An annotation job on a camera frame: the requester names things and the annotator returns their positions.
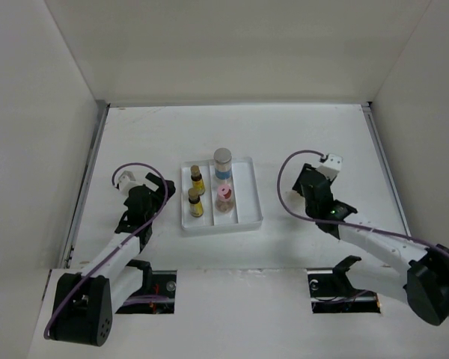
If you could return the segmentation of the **small brown bottle yellow label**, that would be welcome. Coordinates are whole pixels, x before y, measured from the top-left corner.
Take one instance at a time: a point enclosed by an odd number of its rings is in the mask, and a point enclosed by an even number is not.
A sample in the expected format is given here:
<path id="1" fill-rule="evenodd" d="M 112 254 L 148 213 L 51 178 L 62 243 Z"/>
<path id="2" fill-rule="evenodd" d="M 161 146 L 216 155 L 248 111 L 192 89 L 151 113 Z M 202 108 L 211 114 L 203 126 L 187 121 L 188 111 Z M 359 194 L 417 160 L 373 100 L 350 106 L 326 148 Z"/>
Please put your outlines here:
<path id="1" fill-rule="evenodd" d="M 201 170 L 197 165 L 192 165 L 190 167 L 190 177 L 192 180 L 192 187 L 201 196 L 206 191 Z"/>

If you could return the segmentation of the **pink cap spice bottle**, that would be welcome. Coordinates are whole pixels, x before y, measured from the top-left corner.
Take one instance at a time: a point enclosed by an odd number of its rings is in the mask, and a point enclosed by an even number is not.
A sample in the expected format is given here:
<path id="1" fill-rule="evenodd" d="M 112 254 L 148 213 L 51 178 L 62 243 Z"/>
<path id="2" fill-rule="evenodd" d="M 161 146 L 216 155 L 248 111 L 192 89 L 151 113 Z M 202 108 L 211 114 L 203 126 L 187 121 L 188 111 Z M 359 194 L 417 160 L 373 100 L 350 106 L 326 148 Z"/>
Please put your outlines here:
<path id="1" fill-rule="evenodd" d="M 222 184 L 217 188 L 215 207 L 220 213 L 228 213 L 233 209 L 233 190 L 230 185 Z"/>

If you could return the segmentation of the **blue label jar silver lid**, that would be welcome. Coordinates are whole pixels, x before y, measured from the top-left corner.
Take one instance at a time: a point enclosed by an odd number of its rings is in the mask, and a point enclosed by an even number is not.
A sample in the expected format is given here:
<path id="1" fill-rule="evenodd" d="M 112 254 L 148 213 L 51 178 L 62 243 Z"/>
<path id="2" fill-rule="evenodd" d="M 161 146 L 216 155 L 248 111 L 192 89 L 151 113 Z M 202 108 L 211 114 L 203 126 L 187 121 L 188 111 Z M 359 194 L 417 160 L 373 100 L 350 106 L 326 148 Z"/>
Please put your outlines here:
<path id="1" fill-rule="evenodd" d="M 228 148 L 218 148 L 213 154 L 215 177 L 221 181 L 232 178 L 232 154 Z"/>

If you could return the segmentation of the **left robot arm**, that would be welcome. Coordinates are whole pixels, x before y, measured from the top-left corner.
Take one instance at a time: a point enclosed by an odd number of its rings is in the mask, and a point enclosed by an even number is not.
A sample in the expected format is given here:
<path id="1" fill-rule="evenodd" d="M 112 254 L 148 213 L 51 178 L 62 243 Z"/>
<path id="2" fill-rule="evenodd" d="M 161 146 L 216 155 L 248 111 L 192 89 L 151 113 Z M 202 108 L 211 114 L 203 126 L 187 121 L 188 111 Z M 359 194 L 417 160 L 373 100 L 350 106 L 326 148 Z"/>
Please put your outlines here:
<path id="1" fill-rule="evenodd" d="M 174 182 L 148 173 L 155 184 L 120 183 L 126 207 L 112 240 L 83 269 L 63 274 L 57 282 L 52 315 L 43 336 L 47 340 L 102 346 L 116 313 L 170 313 L 175 283 L 171 274 L 155 273 L 138 260 L 153 234 L 152 223 L 175 194 Z"/>

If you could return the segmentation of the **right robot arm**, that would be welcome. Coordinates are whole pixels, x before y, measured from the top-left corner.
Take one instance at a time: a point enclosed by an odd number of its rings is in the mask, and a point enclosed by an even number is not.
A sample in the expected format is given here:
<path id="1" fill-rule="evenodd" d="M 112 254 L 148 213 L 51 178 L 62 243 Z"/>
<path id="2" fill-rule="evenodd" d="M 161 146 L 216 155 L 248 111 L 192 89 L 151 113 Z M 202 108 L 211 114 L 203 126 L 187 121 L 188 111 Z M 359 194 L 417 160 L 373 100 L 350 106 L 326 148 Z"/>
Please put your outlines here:
<path id="1" fill-rule="evenodd" d="M 408 304 L 428 324 L 443 323 L 449 317 L 449 249 L 372 226 L 356 208 L 334 199 L 331 187 L 339 171 L 340 165 L 333 166 L 331 159 L 316 168 L 303 165 L 293 190 L 305 199 L 304 219 L 371 254 L 396 275 L 359 273 L 353 266 L 360 257 L 348 256 L 333 268 L 334 291 L 343 296 L 357 288 L 380 292 Z"/>

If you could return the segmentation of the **white divided tray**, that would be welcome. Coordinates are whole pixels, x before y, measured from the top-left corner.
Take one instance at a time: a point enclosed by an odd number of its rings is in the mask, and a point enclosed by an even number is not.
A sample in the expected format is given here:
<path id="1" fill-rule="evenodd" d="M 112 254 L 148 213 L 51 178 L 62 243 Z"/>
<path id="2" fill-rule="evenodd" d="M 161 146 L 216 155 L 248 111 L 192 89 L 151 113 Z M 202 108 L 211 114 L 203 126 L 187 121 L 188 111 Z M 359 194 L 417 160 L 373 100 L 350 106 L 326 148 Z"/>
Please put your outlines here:
<path id="1" fill-rule="evenodd" d="M 181 174 L 181 227 L 186 236 L 208 236 L 225 233 L 244 232 L 260 228 L 263 214 L 257 191 L 252 158 L 234 158 L 231 162 L 229 185 L 232 189 L 233 207 L 229 212 L 216 208 L 217 190 L 220 186 L 215 175 L 215 162 L 212 159 L 184 162 L 180 165 Z M 203 177 L 205 192 L 201 195 L 204 209 L 202 216 L 196 218 L 191 213 L 188 190 L 192 187 L 191 167 L 197 165 Z"/>

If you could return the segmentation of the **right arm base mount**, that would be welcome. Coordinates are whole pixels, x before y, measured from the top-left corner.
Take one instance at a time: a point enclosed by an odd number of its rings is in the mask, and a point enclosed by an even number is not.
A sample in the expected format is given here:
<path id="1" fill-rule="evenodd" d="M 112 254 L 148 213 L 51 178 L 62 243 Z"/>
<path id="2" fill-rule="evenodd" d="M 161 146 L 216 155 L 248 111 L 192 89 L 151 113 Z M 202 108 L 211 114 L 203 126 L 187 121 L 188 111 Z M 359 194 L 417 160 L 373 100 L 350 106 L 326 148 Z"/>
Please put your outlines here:
<path id="1" fill-rule="evenodd" d="M 381 313 L 377 294 L 354 288 L 346 276 L 359 261 L 348 256 L 332 268 L 307 270 L 313 314 Z"/>

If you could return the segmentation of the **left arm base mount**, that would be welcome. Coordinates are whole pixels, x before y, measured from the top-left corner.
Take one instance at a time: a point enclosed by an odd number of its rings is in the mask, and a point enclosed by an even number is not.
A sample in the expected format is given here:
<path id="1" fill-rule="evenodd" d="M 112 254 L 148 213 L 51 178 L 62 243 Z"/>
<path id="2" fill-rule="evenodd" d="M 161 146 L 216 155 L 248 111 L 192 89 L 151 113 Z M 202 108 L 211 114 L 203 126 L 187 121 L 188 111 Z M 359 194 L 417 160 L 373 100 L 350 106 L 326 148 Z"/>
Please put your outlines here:
<path id="1" fill-rule="evenodd" d="M 142 285 L 131 294 L 117 314 L 173 314 L 177 272 L 154 271 L 149 262 L 141 260 L 131 260 L 127 267 L 142 273 Z"/>

